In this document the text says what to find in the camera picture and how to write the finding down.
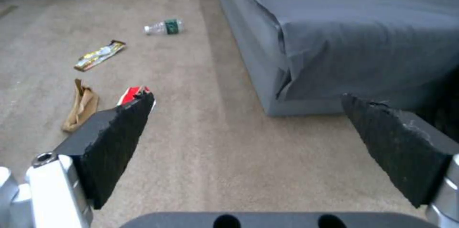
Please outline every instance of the candy bar wrapper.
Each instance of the candy bar wrapper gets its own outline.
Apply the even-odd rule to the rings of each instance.
[[[97,66],[103,61],[111,58],[117,52],[124,49],[124,47],[126,47],[125,42],[112,40],[112,42],[109,45],[80,57],[78,59],[78,63],[74,66],[74,68],[78,71],[87,71],[90,68]]]

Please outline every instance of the green bottle label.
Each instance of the green bottle label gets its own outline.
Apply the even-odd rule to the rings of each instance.
[[[168,35],[179,33],[179,24],[177,23],[177,19],[168,19],[164,21],[164,24],[166,24],[166,31]]]

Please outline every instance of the crumpled paper bag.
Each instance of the crumpled paper bag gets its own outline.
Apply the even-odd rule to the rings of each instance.
[[[74,132],[97,110],[99,96],[88,86],[81,84],[81,79],[75,79],[75,102],[70,114],[62,125],[62,130]]]

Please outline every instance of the bed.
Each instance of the bed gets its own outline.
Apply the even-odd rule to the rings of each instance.
[[[267,115],[415,109],[459,65],[459,0],[220,0]]]

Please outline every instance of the blue blanket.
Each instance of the blue blanket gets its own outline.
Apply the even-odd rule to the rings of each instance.
[[[290,99],[375,96],[459,65],[459,0],[255,0],[277,22]]]

